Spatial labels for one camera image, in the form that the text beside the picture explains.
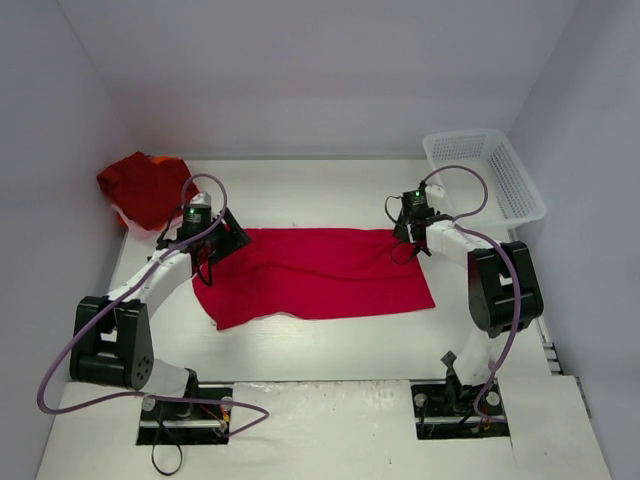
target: screw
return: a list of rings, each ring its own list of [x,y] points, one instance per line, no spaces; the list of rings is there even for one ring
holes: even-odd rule
[[[500,395],[498,395],[496,392],[487,393],[486,400],[487,403],[492,407],[497,407],[498,405],[500,405]]]
[[[422,408],[422,406],[427,402],[427,396],[424,393],[418,393],[415,397],[413,397],[413,403],[415,403],[416,407]]]
[[[228,396],[227,397],[222,397],[221,400],[223,402],[233,402],[233,398],[228,397]],[[223,405],[223,407],[227,412],[230,412],[231,409],[233,408],[233,405]]]
[[[144,397],[142,399],[142,410],[144,410],[145,412],[152,411],[155,406],[156,406],[156,401],[153,398]]]

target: crumpled red cloth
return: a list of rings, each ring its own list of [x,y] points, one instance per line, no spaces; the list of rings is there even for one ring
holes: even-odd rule
[[[153,230],[166,224],[171,211],[181,204],[182,186],[190,176],[189,168],[179,158],[155,162],[136,152],[108,166],[98,175],[98,183],[127,218]],[[198,187],[192,183],[187,189],[187,201],[197,194]]]

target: black cable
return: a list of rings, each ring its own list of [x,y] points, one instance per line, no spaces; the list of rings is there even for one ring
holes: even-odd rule
[[[171,221],[173,220],[173,217],[175,216],[175,214],[178,213],[178,210],[180,210],[181,208],[182,208],[182,205],[177,205],[173,207],[173,210],[171,210],[171,215],[169,215],[169,220],[167,220],[167,226],[164,227],[164,230],[162,231],[162,234],[161,234],[163,237],[164,235],[167,234],[167,232],[171,228]]]
[[[427,400],[425,400],[420,409],[420,436],[424,433],[424,417],[427,414],[427,403]]]
[[[462,420],[460,420],[458,422],[458,425],[464,425],[464,423],[469,420],[469,418],[471,417],[471,413],[467,413],[464,417],[462,417]]]
[[[207,259],[207,267],[209,268],[209,280],[207,280],[206,278],[204,278],[204,275],[202,275],[202,272],[200,271],[200,265],[198,264],[198,262],[200,261],[200,251],[202,250],[203,247],[198,247],[196,248],[196,251],[193,254],[193,266],[196,270],[196,275],[198,275],[198,278],[200,279],[200,281],[207,287],[210,287],[211,285],[213,285],[213,273],[211,272],[211,266],[209,265],[209,261]]]
[[[414,257],[420,253],[420,247],[419,246],[415,246],[413,248],[413,252],[411,252],[411,255],[409,255],[409,258],[407,260],[405,260],[404,262],[398,262],[395,257],[393,256],[393,251],[396,249],[396,247],[398,247],[398,245],[401,245],[403,243],[408,243],[408,242],[404,242],[402,240],[400,240],[398,243],[396,243],[393,247],[391,247],[391,261],[393,263],[395,263],[396,265],[406,265],[407,263],[409,263],[411,260],[414,259]]]
[[[402,227],[402,228],[405,228],[405,229],[406,229],[406,228],[407,228],[407,226],[406,226],[406,225],[402,225],[401,223],[398,223],[398,221],[397,221],[395,218],[393,218],[393,217],[391,216],[391,214],[389,213],[389,199],[390,199],[390,198],[395,198],[396,200],[400,200],[402,197],[394,197],[393,195],[389,195],[389,196],[387,197],[387,199],[384,201],[384,213],[386,213],[386,214],[387,214],[387,218],[388,218],[389,220],[391,220],[391,222],[392,222],[394,225],[396,225],[396,226],[398,226],[398,227]]]
[[[178,443],[178,440],[176,439],[175,435],[173,433],[171,433],[171,430],[169,430],[164,425],[164,404],[160,405],[160,415],[158,415],[155,410],[154,410],[153,413],[156,415],[156,419],[158,420],[158,430],[156,430],[156,436],[153,438],[153,443],[152,443],[152,447],[151,447],[151,463],[153,464],[153,467],[156,469],[156,471],[160,475],[164,475],[165,477],[170,477],[170,476],[175,475],[176,473],[178,473],[178,470],[180,470],[180,468],[182,467],[182,462],[184,460],[184,454],[182,453],[182,447]],[[161,470],[160,467],[158,467],[158,465],[156,464],[156,458],[155,458],[156,446],[158,445],[158,442],[160,441],[160,437],[161,437],[163,431],[166,433],[167,437],[169,437],[171,439],[171,441],[174,443],[174,445],[178,448],[178,452],[180,452],[180,463],[178,464],[176,469],[174,471],[172,471],[172,472],[165,472],[164,470]]]

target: wire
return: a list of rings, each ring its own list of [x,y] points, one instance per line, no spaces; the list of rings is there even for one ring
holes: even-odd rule
[[[424,433],[424,417],[427,414],[427,400],[425,399],[422,404],[422,408],[420,409],[420,435]]]
[[[504,251],[504,249],[498,244],[498,242],[496,242],[493,238],[489,237],[488,235],[485,235],[484,233],[471,230],[469,228],[465,228],[456,223],[461,218],[470,217],[472,215],[480,213],[484,209],[484,207],[487,205],[487,202],[489,201],[489,187],[487,186],[487,182],[485,182],[485,180],[475,170],[472,170],[469,167],[465,167],[463,165],[446,165],[444,167],[436,168],[433,172],[427,175],[422,182],[426,183],[434,175],[444,170],[450,170],[450,169],[464,170],[465,172],[471,173],[480,181],[480,183],[482,184],[482,189],[484,191],[484,197],[482,199],[482,203],[480,204],[480,206],[471,212],[462,213],[460,215],[456,215],[455,217],[453,217],[453,219],[451,220],[453,222],[453,226],[457,230],[461,231],[462,233],[466,233],[467,235],[472,235],[474,237],[480,238],[481,240],[484,240],[489,245],[491,245],[495,249],[495,251],[498,252],[498,255],[500,255],[500,258],[502,258],[502,261],[504,262],[505,266],[507,267],[507,270],[509,271],[511,280],[513,281],[513,299],[514,299],[513,320],[511,321],[511,330],[509,330],[509,337],[507,338],[507,342],[505,343],[505,346],[502,349],[502,353],[498,357],[498,360],[495,363],[494,362],[489,363],[489,371],[491,372],[489,374],[489,378],[487,379],[487,382],[484,384],[484,386],[480,389],[480,392],[478,393],[478,395],[476,396],[476,399],[473,402],[474,411],[483,420],[487,422],[506,423],[506,419],[494,418],[480,411],[479,404],[482,398],[484,397],[484,395],[493,386],[493,382],[496,378],[496,372],[500,369],[500,367],[506,360],[507,355],[509,355],[509,352],[511,351],[511,347],[513,346],[513,342],[515,341],[516,333],[518,333],[518,324],[520,322],[520,311],[522,307],[522,292],[520,290],[520,279],[518,278],[518,273],[516,272],[516,269],[513,266],[511,259],[507,255],[507,252]]]
[[[202,251],[202,247],[198,247],[196,248],[196,251],[194,252],[193,256],[195,258],[195,261],[193,262],[193,267],[196,270],[196,275],[198,276],[198,278],[200,279],[200,281],[207,287],[210,287],[213,285],[213,273],[211,272],[211,265],[208,264],[209,266],[209,280],[207,280],[206,278],[204,278],[204,275],[202,274],[202,265],[198,265],[198,262],[200,261],[200,252]]]
[[[209,415],[211,415],[213,418],[215,418],[216,420],[218,420],[219,422],[221,422],[221,421],[222,421],[222,420],[220,420],[220,418],[219,418],[215,413],[213,413],[211,410],[209,410],[209,409],[207,409],[207,408],[203,407],[202,405],[200,405],[200,408],[201,408],[202,410],[204,410],[205,412],[207,412]]]
[[[269,418],[269,412],[267,410],[265,410],[264,408],[259,407],[257,405],[251,405],[249,403],[242,403],[242,402],[236,402],[236,401],[231,401],[231,400],[229,400],[229,401],[224,400],[223,401],[223,400],[212,400],[212,399],[203,399],[203,398],[166,397],[166,396],[162,396],[162,395],[148,395],[148,394],[145,394],[144,392],[138,392],[138,391],[126,391],[126,392],[112,393],[110,395],[104,395],[102,397],[94,398],[92,400],[88,400],[86,402],[78,403],[76,405],[71,405],[69,407],[64,407],[64,408],[51,408],[49,405],[47,405],[47,403],[45,401],[45,398],[44,398],[45,397],[45,392],[47,390],[47,386],[49,385],[49,382],[51,381],[51,378],[53,377],[54,373],[56,372],[56,370],[58,369],[58,367],[60,366],[62,361],[69,354],[69,352],[71,352],[73,347],[75,347],[78,344],[78,342],[100,320],[102,320],[107,315],[107,313],[109,313],[111,310],[113,310],[115,307],[117,307],[124,299],[129,297],[132,293],[137,291],[140,287],[142,287],[142,285],[144,285],[144,283],[158,269],[160,264],[163,261],[165,261],[169,256],[171,256],[172,254],[175,254],[176,252],[179,252],[180,250],[182,250],[185,246],[189,245],[190,243],[195,242],[197,240],[200,240],[201,238],[209,235],[220,224],[220,222],[222,222],[222,218],[224,217],[224,214],[227,211],[227,191],[224,188],[224,185],[222,184],[222,182],[220,180],[218,180],[218,178],[214,177],[213,175],[210,175],[208,173],[197,173],[195,175],[192,175],[185,182],[185,184],[182,187],[182,203],[183,204],[185,203],[186,192],[187,192],[187,188],[189,187],[189,185],[196,178],[200,178],[200,177],[205,177],[205,178],[208,178],[210,180],[213,180],[218,185],[218,187],[220,187],[220,191],[222,192],[222,208],[220,209],[220,213],[218,215],[218,218],[206,230],[203,230],[202,232],[198,233],[197,235],[194,235],[193,237],[190,237],[190,238],[188,238],[186,240],[183,240],[182,242],[176,243],[175,245],[170,247],[165,253],[163,253],[158,258],[157,262],[155,262],[154,264],[151,265],[151,267],[149,267],[149,269],[144,273],[144,275],[142,275],[140,280],[138,280],[129,290],[124,292],[118,298],[116,298],[111,303],[109,303],[105,308],[100,310],[91,320],[89,320],[87,322],[87,324],[84,327],[82,327],[80,330],[78,330],[78,332],[73,336],[73,338],[69,341],[69,343],[67,343],[67,345],[65,345],[62,348],[62,350],[60,351],[58,356],[53,360],[53,362],[51,363],[51,365],[49,366],[49,368],[45,372],[44,376],[42,377],[42,380],[41,380],[40,385],[38,387],[38,393],[37,393],[37,397],[36,397],[36,403],[38,404],[38,408],[42,412],[44,412],[44,413],[46,413],[48,415],[63,415],[63,414],[66,414],[66,413],[71,413],[71,412],[75,412],[75,411],[81,410],[83,408],[91,407],[91,406],[97,405],[99,403],[107,402],[107,401],[113,400],[115,398],[148,396],[150,398],[153,398],[154,400],[165,401],[165,402],[199,403],[199,404],[205,404],[205,405],[228,405],[228,406],[234,406],[234,407],[240,407],[240,408],[248,408],[250,410],[254,410],[256,412],[262,413],[262,416],[259,417],[258,419],[248,423],[247,425],[244,425],[244,426],[238,428],[237,430],[235,430],[233,432],[230,432],[227,435],[229,437],[232,436],[232,435],[236,435],[236,434],[238,434],[240,432],[243,432],[243,431],[247,430],[248,428],[251,428],[251,427],[257,425],[258,423],[263,422],[264,420]]]
[[[175,216],[176,213],[178,213],[178,211],[182,207],[183,205],[176,205],[175,207],[173,207],[173,210],[171,210],[171,215],[169,215],[169,220],[167,220],[167,225],[164,227],[164,229],[160,233],[160,238],[164,238],[164,236],[167,234],[167,232],[171,228],[171,222],[173,221],[173,217]]]
[[[394,219],[391,214],[389,213],[389,199],[390,198],[395,198],[396,200],[400,200],[402,197],[394,197],[393,195],[389,195],[387,197],[387,199],[384,201],[384,213],[387,214],[387,218],[389,220],[391,220],[391,223],[393,223],[394,225],[398,226],[398,227],[402,227],[405,230],[407,229],[406,225],[402,225],[401,223],[398,223],[398,221],[396,219]]]
[[[409,263],[411,260],[413,260],[413,259],[416,257],[416,255],[420,252],[420,249],[417,249],[417,250],[416,250],[416,249],[414,249],[414,250],[413,250],[413,252],[411,252],[411,255],[409,255],[409,258],[408,258],[408,259],[406,259],[404,262],[398,262],[398,261],[395,259],[395,257],[393,256],[393,251],[396,249],[396,247],[398,247],[398,246],[400,246],[400,245],[402,245],[402,244],[411,245],[411,244],[410,244],[410,243],[408,243],[408,242],[405,242],[405,241],[403,241],[403,240],[400,240],[400,241],[399,241],[398,243],[396,243],[393,247],[391,247],[391,252],[390,252],[390,253],[391,253],[391,261],[392,261],[393,263],[395,263],[396,265],[406,265],[406,264],[407,264],[407,263]]]
[[[151,444],[151,463],[153,464],[153,468],[155,468],[160,475],[164,475],[165,477],[171,477],[172,475],[175,475],[176,473],[178,473],[178,470],[182,468],[182,462],[184,461],[184,453],[182,452],[182,447],[180,446],[178,439],[171,432],[171,430],[169,430],[164,424],[164,404],[160,406],[159,416],[155,411],[154,413],[156,415],[156,419],[158,420],[158,429],[156,430],[156,435],[155,437],[153,437],[153,443]],[[171,472],[165,472],[164,470],[160,469],[160,467],[158,467],[158,464],[156,463],[156,446],[160,441],[160,437],[162,436],[163,431],[167,434],[167,436],[171,439],[171,441],[173,441],[174,445],[178,448],[178,452],[180,452],[180,463],[175,468],[175,470]]]

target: bolt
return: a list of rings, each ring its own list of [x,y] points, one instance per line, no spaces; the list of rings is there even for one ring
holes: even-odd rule
[[[427,396],[424,393],[418,393],[415,397],[413,397],[413,403],[415,403],[416,407],[422,408],[422,406],[427,402]]]

